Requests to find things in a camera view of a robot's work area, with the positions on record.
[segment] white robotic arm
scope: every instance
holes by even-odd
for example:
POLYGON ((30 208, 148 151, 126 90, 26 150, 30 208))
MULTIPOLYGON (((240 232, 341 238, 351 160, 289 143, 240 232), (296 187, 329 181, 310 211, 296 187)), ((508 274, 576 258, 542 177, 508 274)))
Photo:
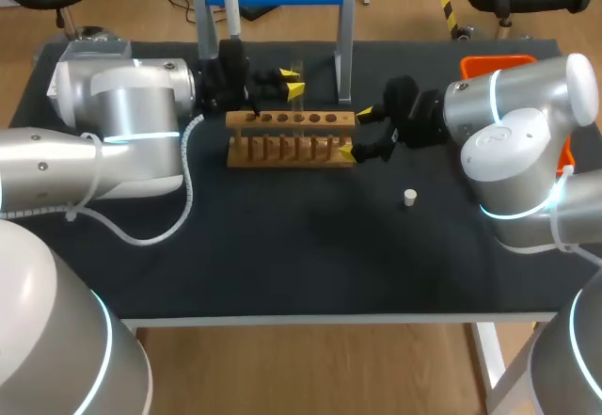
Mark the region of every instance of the white robotic arm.
POLYGON ((90 191, 92 199, 114 199, 179 188, 177 119, 191 113, 194 85, 170 77, 189 72, 183 61, 176 64, 166 70, 118 60, 59 63, 60 117, 80 131, 94 128, 102 143, 35 128, 0 132, 2 211, 76 204, 90 191), (178 103, 177 92, 189 103, 178 103))
POLYGON ((38 237, 0 220, 0 413, 148 415, 134 335, 38 237))
POLYGON ((602 241, 602 170, 556 181, 566 138, 597 117, 585 56, 454 83, 444 106, 451 136, 464 144, 463 169, 505 247, 533 253, 602 241))

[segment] robotic arm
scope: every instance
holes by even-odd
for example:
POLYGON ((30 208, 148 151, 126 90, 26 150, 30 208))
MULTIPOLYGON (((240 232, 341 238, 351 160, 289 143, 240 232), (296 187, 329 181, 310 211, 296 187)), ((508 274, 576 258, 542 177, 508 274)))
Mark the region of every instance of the robotic arm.
POLYGON ((420 92, 406 76, 388 83, 383 104, 358 114, 360 123, 390 119, 388 140, 356 145, 351 154, 358 162, 388 159, 397 141, 419 148, 450 137, 462 146, 463 169, 505 247, 532 253, 600 242, 602 170, 556 181, 565 140, 597 112, 594 70, 582 55, 453 83, 443 97, 420 92))
POLYGON ((165 239, 190 211, 187 139, 204 118, 190 121, 182 137, 179 120, 188 121, 195 108, 211 116, 248 105, 259 115, 259 99, 289 101, 305 87, 293 81, 298 75, 283 70, 249 75, 239 40, 222 40, 218 57, 194 69, 182 59, 74 60, 58 63, 55 75, 59 117, 100 138, 36 128, 0 132, 0 217, 67 212, 73 219, 81 212, 137 246, 165 239), (83 208, 93 199, 163 195, 182 182, 182 217, 150 240, 135 240, 83 208))

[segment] white cable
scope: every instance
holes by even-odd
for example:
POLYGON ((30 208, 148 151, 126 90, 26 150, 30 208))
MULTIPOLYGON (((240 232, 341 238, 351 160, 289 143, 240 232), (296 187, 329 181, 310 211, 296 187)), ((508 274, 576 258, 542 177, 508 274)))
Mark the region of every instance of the white cable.
MULTIPOLYGON (((558 181, 558 187, 562 188, 566 179, 573 175, 573 166, 564 166, 562 168, 562 176, 558 181)), ((560 229, 558 227, 558 202, 554 203, 552 210, 549 214, 549 224, 552 231, 552 238, 554 238, 554 244, 561 252, 565 253, 576 253, 579 257, 602 267, 602 258, 594 255, 592 252, 579 247, 578 244, 565 244, 561 239, 560 229)))
MULTIPOLYGON (((562 191, 562 188, 564 187, 564 184, 566 183, 566 179, 569 176, 573 175, 574 171, 575 171, 575 168, 573 168, 573 166, 564 166, 562 168, 562 176, 558 180, 557 184, 555 185, 555 187, 559 188, 558 191, 562 191)), ((558 250, 560 250, 562 252, 570 252, 571 250, 570 250, 569 246, 562 242, 560 229, 558 228, 558 205, 559 205, 558 199, 560 198, 560 194, 558 194, 557 196, 558 197, 555 200, 555 202, 552 204, 552 210, 549 214, 549 226, 552 230, 552 238, 554 238, 554 244, 556 245, 558 250)))
MULTIPOLYGON (((183 177, 184 177, 184 185, 186 188, 186 203, 184 205, 184 209, 182 211, 182 214, 180 215, 180 218, 167 231, 165 231, 164 233, 162 233, 158 236, 155 236, 154 238, 137 239, 137 238, 133 238, 132 236, 127 234, 125 231, 120 229, 108 217, 106 217, 105 215, 102 215, 94 210, 91 210, 89 208, 82 206, 81 208, 77 209, 77 213, 95 218, 99 222, 103 223, 105 227, 107 227, 110 231, 112 231, 121 240, 123 240, 124 242, 126 242, 132 246, 138 246, 138 247, 152 246, 154 244, 165 241, 169 236, 171 236, 173 233, 175 233, 177 230, 180 229, 180 227, 182 226, 182 224, 184 223, 184 221, 190 214, 190 210, 192 209, 194 193, 193 193, 193 187, 192 187, 192 178, 190 176, 190 168, 188 166, 188 150, 187 150, 188 138, 192 134, 195 127, 203 121, 204 121, 204 117, 202 116, 202 114, 199 116, 196 116, 188 124, 188 126, 184 130, 184 134, 182 135, 182 147, 181 147, 182 170, 183 170, 183 177)), ((3 214, 0 214, 0 218, 11 220, 11 219, 16 219, 16 218, 20 218, 20 217, 30 217, 32 215, 48 215, 51 213, 68 213, 69 211, 71 211, 73 209, 74 208, 70 207, 69 205, 50 206, 50 207, 38 208, 35 210, 3 213, 3 214)))
POLYGON ((82 209, 86 206, 86 204, 92 200, 94 194, 96 194, 96 189, 98 189, 98 183, 101 180, 101 163, 103 161, 103 143, 98 138, 98 136, 92 133, 83 133, 80 137, 90 138, 92 142, 94 142, 94 147, 96 151, 94 153, 94 176, 92 177, 92 182, 90 183, 90 188, 87 190, 86 196, 80 200, 75 206, 73 206, 66 214, 65 218, 69 222, 73 222, 77 217, 77 214, 82 211, 82 209))

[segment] wooden floor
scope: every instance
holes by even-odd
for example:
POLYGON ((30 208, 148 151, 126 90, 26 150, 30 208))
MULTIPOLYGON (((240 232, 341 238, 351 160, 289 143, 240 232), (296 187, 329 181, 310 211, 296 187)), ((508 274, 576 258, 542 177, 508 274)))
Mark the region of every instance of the wooden floor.
MULTIPOLYGON (((452 0, 460 24, 493 34, 496 20, 452 0)), ((85 0, 80 24, 131 40, 195 41, 194 26, 166 0, 85 0)), ((514 17, 513 36, 557 39, 602 74, 602 0, 579 15, 514 17)), ((334 8, 279 8, 243 26, 245 40, 333 40, 334 8)), ((56 32, 52 12, 0 8, 0 124, 7 125, 31 72, 31 57, 56 32)), ((224 24, 219 25, 224 34, 224 24)), ((356 6, 357 40, 448 40, 439 0, 372 0, 356 6)), ((510 361, 529 325, 499 326, 510 361)), ((153 329, 145 345, 154 370, 153 415, 482 413, 472 340, 463 326, 215 327, 153 329)))

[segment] wooden peg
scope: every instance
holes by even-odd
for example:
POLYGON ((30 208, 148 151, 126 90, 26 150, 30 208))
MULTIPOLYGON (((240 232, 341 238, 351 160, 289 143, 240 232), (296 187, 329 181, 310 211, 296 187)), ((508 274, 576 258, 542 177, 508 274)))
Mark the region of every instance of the wooden peg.
POLYGON ((285 151, 286 151, 286 136, 280 135, 280 159, 284 159, 285 151))
POLYGON ((240 128, 236 128, 235 136, 234 136, 234 144, 236 145, 236 150, 241 150, 241 145, 243 143, 242 140, 243 131, 240 128))
POLYGON ((263 135, 263 159, 267 159, 270 153, 270 139, 269 135, 263 135))
POLYGON ((294 159, 298 160, 301 153, 301 137, 297 133, 294 135, 294 159))
POLYGON ((253 161, 253 136, 246 139, 246 156, 249 161, 253 161))
POLYGON ((318 138, 316 136, 311 137, 311 160, 316 159, 316 153, 318 150, 318 138))
POLYGON ((332 158, 332 135, 328 135, 328 140, 326 141, 326 159, 332 158))

